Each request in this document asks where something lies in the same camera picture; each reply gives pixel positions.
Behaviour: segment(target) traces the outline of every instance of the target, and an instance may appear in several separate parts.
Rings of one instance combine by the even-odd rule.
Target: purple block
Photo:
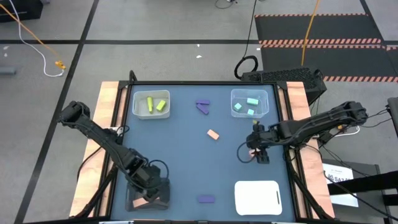
[[[197,100],[197,104],[203,104],[203,105],[209,105],[210,104],[210,100]]]
[[[214,203],[216,201],[212,195],[199,195],[197,199],[199,203]]]
[[[197,108],[202,111],[205,115],[207,115],[209,113],[208,109],[205,108],[203,105],[201,104],[197,104]]]

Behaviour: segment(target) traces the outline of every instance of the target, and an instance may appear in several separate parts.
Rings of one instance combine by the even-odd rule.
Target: gray floor
[[[267,0],[257,3],[256,12],[311,13],[315,1]],[[92,2],[51,0],[41,19],[25,24],[41,39],[78,40]],[[240,0],[233,7],[220,10],[215,9],[213,0],[100,0],[88,39],[245,39],[253,2]],[[367,2],[383,37],[398,40],[397,1]],[[322,0],[318,10],[318,13],[356,12],[364,12],[359,0]],[[24,37],[32,38],[26,33]],[[255,27],[251,38],[257,38]],[[18,39],[16,23],[0,24],[1,39]],[[69,65],[76,45],[52,47]],[[259,56],[258,47],[250,45],[248,55]],[[130,69],[140,80],[235,80],[233,69],[244,48],[244,45],[226,44],[85,45],[65,103],[80,100],[94,109],[100,83],[126,79]],[[55,73],[51,54],[40,49],[48,57],[47,70]],[[0,124],[7,127],[0,135],[0,200],[6,202],[0,205],[0,220],[13,223],[65,77],[43,75],[40,55],[25,45],[0,45],[1,65],[18,68],[17,75],[0,77]],[[248,63],[242,71],[251,68]],[[327,86],[329,90],[321,97],[319,111],[345,100],[356,100],[372,114],[385,106],[387,97],[398,96],[396,83],[327,83]],[[374,118],[369,123],[382,119]],[[355,136],[339,140],[329,143],[328,148],[347,161],[379,164],[382,172],[398,169],[394,161],[398,156],[397,138],[391,123],[362,129]],[[57,126],[25,222],[68,216],[85,144],[86,138],[79,132]],[[345,218],[363,221],[361,217],[345,215]]]

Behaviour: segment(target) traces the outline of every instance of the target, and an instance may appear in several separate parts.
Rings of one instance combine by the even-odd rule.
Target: blue table surface
[[[267,91],[269,112],[257,119],[265,127],[279,122],[272,85],[135,85],[137,91],[168,90],[170,92],[170,117],[141,120],[132,114],[132,98],[126,124],[130,131],[124,136],[126,147],[138,150],[149,160],[160,159],[170,169],[170,207],[167,210],[125,209],[127,181],[118,174],[112,220],[211,220],[250,222],[292,222],[294,211],[287,168],[281,146],[268,149],[270,164],[253,161],[242,164],[236,150],[252,132],[250,118],[231,116],[231,90],[262,89]],[[209,114],[204,115],[196,100],[210,100]],[[207,131],[216,131],[220,138],[214,140]],[[249,159],[248,148],[241,149],[242,159]],[[241,216],[236,213],[234,185],[239,180],[274,180],[280,188],[282,213],[280,215]],[[261,189],[254,189],[261,194]],[[198,195],[214,195],[215,203],[198,203]]]

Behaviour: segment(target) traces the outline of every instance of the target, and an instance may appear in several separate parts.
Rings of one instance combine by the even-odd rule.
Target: rectangular block
[[[214,203],[216,198],[212,195],[199,195],[197,197],[199,203]]]
[[[259,100],[248,98],[248,104],[257,106],[259,104]]]
[[[254,114],[254,110],[248,109],[248,115],[253,115]]]
[[[197,104],[197,108],[204,113],[205,115],[207,115],[209,113],[209,110],[207,108],[205,108],[203,105],[201,104]]]
[[[209,105],[210,104],[210,100],[197,100],[197,104],[203,104],[203,105]]]
[[[150,113],[154,112],[154,100],[152,99],[152,97],[148,96],[147,97],[147,103],[148,103],[148,110]]]
[[[220,135],[218,135],[217,133],[215,133],[213,130],[209,130],[208,132],[207,132],[207,134],[210,136],[210,137],[212,137],[214,140],[217,140],[218,139],[218,137],[220,136]]]
[[[166,106],[166,101],[161,100],[159,104],[156,106],[157,111],[162,112],[164,109],[164,106]]]
[[[234,109],[236,111],[239,111],[241,108],[242,108],[242,105],[240,103],[236,103],[235,106],[234,106]]]

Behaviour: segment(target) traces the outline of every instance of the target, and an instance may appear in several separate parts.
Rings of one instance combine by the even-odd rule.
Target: white cable
[[[342,136],[349,136],[349,135],[358,134],[360,130],[361,130],[361,129],[359,128],[359,126],[357,126],[357,127],[356,127],[356,132],[354,132],[354,133],[346,133],[346,134],[338,134],[338,135],[336,135],[335,137],[342,137]]]
[[[18,16],[17,9],[16,9],[15,6],[14,6],[14,3],[12,3],[12,0],[9,0],[9,1],[10,1],[10,4],[11,4],[11,6],[12,6],[12,9],[14,10],[14,13],[15,13],[15,15],[16,15],[18,21],[20,21],[20,20],[19,20],[19,16]],[[18,31],[19,31],[19,38],[20,38],[20,40],[21,40],[24,44],[26,44],[26,45],[32,47],[37,53],[39,53],[39,54],[43,57],[43,61],[44,61],[43,72],[44,72],[44,75],[46,75],[46,76],[48,76],[48,77],[60,77],[60,76],[62,76],[63,73],[64,73],[64,69],[62,69],[62,72],[59,73],[58,75],[49,75],[49,74],[47,74],[47,72],[45,71],[45,67],[46,67],[47,64],[46,64],[46,62],[45,62],[44,54],[42,54],[39,50],[37,50],[33,45],[28,44],[27,42],[25,42],[25,41],[22,39],[22,35],[21,35],[21,25],[20,25],[19,23],[18,23]]]

